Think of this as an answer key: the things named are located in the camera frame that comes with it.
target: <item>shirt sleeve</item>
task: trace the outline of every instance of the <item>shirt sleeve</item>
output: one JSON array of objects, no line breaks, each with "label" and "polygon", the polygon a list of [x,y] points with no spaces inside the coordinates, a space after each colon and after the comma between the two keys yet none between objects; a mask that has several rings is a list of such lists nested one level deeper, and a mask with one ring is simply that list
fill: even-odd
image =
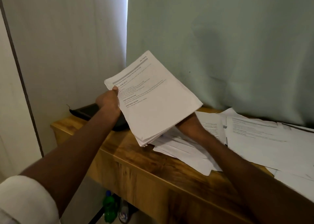
[{"label": "shirt sleeve", "polygon": [[0,197],[0,211],[20,224],[56,224],[59,221],[55,201],[32,178],[18,175],[6,179],[0,184]]}]

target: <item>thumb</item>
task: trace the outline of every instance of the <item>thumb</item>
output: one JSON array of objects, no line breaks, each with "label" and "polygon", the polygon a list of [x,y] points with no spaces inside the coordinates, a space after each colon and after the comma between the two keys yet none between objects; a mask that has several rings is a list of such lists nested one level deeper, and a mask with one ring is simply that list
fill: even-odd
[{"label": "thumb", "polygon": [[112,91],[114,91],[115,94],[118,96],[119,89],[118,89],[117,86],[114,86],[114,87],[112,88]]}]

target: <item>hand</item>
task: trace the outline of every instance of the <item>hand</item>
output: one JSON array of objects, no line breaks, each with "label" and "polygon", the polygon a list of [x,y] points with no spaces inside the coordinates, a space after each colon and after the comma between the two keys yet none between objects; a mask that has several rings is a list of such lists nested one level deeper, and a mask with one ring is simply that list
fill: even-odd
[{"label": "hand", "polygon": [[113,121],[117,121],[120,116],[118,88],[114,86],[112,90],[107,91],[96,98],[96,104],[99,109],[104,111],[106,116]]},{"label": "hand", "polygon": [[202,124],[199,122],[195,113],[192,113],[184,120],[180,121],[176,127],[184,135],[190,137],[191,139],[196,138],[200,132],[206,131]]}]

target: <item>wooden desk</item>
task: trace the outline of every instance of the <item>wooden desk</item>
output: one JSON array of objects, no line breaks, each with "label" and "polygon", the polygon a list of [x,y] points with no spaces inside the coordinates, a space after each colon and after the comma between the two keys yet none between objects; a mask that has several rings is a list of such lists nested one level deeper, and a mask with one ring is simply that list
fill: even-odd
[{"label": "wooden desk", "polygon": [[[70,116],[51,124],[58,145],[85,123]],[[140,147],[130,130],[108,135],[88,175],[160,224],[256,223],[223,172],[204,176],[176,158],[153,151],[153,145]]]}]

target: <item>light green curtain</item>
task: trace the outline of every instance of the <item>light green curtain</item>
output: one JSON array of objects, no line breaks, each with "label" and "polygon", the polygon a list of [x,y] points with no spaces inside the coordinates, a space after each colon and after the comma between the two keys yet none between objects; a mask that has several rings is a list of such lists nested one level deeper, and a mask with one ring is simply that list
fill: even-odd
[{"label": "light green curtain", "polygon": [[207,106],[314,122],[314,0],[129,0],[127,65],[150,50]]}]

